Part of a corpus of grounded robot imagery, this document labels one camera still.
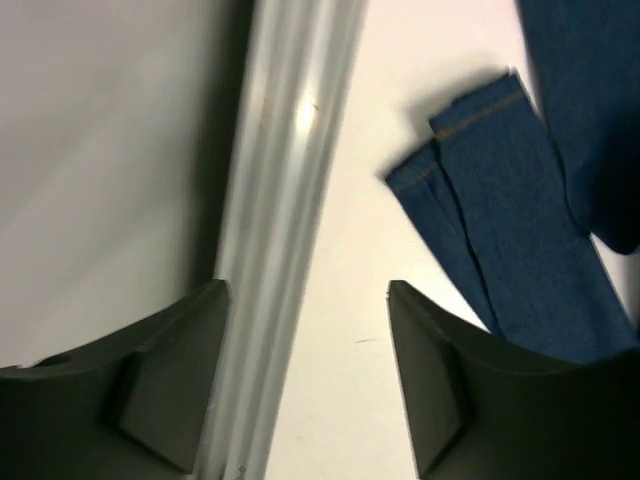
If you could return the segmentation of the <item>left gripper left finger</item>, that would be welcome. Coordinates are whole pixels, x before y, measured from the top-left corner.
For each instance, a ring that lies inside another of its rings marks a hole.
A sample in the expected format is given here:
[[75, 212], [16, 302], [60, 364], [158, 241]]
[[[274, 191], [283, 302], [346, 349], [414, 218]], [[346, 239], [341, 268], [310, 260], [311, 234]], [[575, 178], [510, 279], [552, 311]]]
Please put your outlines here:
[[86, 345], [3, 368], [2, 477], [190, 477], [229, 302], [227, 284], [211, 280]]

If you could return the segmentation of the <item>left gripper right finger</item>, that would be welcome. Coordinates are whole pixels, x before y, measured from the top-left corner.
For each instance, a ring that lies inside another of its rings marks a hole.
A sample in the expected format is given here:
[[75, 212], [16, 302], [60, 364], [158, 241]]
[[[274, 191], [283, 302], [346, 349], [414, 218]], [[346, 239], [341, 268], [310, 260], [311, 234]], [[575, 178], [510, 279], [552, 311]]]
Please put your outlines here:
[[389, 285], [395, 356], [422, 479], [635, 479], [639, 354], [587, 365], [513, 345], [411, 284]]

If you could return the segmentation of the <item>dark blue denim trousers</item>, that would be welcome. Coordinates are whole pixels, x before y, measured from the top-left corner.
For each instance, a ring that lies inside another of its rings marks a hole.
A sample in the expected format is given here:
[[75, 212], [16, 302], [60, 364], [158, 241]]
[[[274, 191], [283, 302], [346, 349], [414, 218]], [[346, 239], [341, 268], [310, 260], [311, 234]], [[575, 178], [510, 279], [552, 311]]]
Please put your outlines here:
[[639, 249], [639, 5], [518, 5], [541, 110], [508, 73], [435, 115], [386, 184], [488, 330], [590, 363], [639, 336], [592, 244]]

